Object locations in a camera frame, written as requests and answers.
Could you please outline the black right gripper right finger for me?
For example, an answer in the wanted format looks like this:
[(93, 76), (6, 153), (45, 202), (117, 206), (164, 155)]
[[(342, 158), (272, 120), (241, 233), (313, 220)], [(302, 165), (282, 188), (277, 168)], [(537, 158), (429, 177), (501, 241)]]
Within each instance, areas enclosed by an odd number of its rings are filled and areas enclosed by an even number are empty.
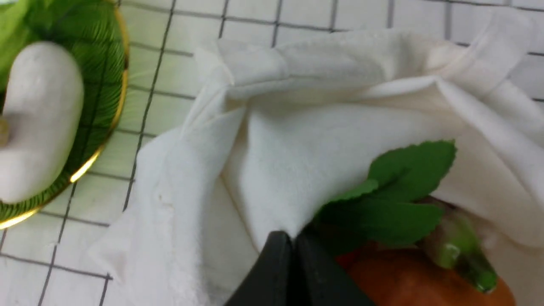
[(297, 306), (373, 306), (374, 302), (334, 261), (310, 226), (296, 238)]

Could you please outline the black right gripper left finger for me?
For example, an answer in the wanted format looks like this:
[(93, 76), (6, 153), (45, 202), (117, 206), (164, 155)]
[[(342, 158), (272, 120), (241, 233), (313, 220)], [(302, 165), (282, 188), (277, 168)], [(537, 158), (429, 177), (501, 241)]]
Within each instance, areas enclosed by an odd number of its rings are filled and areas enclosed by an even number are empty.
[(270, 232), (256, 263), (226, 306), (287, 306), (293, 256), (291, 238), (284, 231)]

